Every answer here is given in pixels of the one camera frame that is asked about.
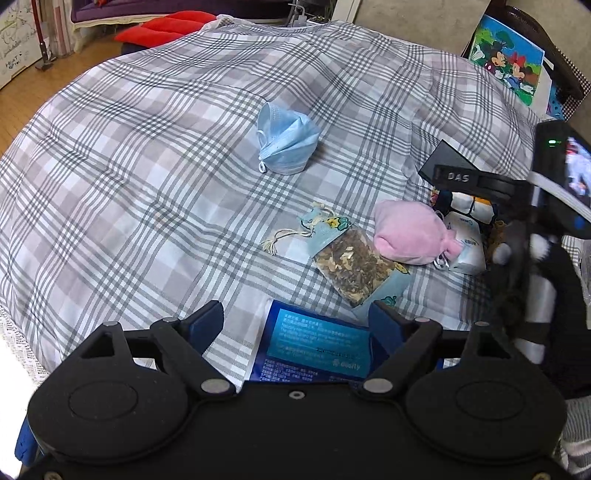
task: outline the metal screw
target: metal screw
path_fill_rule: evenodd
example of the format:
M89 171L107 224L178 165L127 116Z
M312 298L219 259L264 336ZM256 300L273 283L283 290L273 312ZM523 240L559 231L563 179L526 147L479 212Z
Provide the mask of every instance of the metal screw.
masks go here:
M363 388L370 393L387 393L394 388L394 385L385 378L370 378L363 382Z
M223 378L209 378L201 384L201 390L211 395L219 395L230 390L230 382Z
M293 398L294 400L301 400L305 396L306 394L300 390L294 390L290 392L290 398Z

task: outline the blue package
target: blue package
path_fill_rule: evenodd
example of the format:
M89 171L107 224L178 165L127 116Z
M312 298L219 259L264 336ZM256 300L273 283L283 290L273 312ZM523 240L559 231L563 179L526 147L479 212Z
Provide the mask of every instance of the blue package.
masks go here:
M562 110L562 104L558 100L556 85L552 85L550 88L550 98L548 100L548 108L546 113L553 116L557 120L564 120L564 112Z
M250 380L360 381L387 356L366 327L274 300Z

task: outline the plaid bedsheet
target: plaid bedsheet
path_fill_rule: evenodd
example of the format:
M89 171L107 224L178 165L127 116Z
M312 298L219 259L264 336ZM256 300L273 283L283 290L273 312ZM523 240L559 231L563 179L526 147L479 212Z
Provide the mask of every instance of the plaid bedsheet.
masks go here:
M321 129L304 172L259 173L265 101ZM231 25L109 60L0 161L0 304L51 371L101 322L145 328L218 299L226 323L206 358L239 384L272 299L354 321L305 240L271 257L263 239L315 201L372 235L377 201L428 201L417 169L441 139L524 178L538 121L484 69L344 22ZM408 317L467 329L484 314L474 278L412 272Z

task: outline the camera screen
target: camera screen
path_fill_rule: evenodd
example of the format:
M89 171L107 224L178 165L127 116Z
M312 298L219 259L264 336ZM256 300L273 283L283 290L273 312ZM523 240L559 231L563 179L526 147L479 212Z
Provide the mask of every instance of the camera screen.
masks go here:
M587 207L591 206L591 154L573 137L566 145L564 188Z

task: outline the mask ear loop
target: mask ear loop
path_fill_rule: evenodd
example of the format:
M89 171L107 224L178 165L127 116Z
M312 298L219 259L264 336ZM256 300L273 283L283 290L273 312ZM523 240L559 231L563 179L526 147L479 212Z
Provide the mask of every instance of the mask ear loop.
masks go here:
M439 210L435 210L435 215L437 215L441 219L441 221L444 220L444 216ZM443 255L443 254L439 255L438 257L435 258L435 260L433 260L433 265L435 265L435 268L438 270L443 270L444 268L449 268L449 263L447 262L447 258L445 258L445 255Z
M257 130L256 135L261 145L267 144L267 136L265 135L265 132L263 130ZM262 160L259 162L259 172L267 173L267 166L265 165L265 162L263 162Z

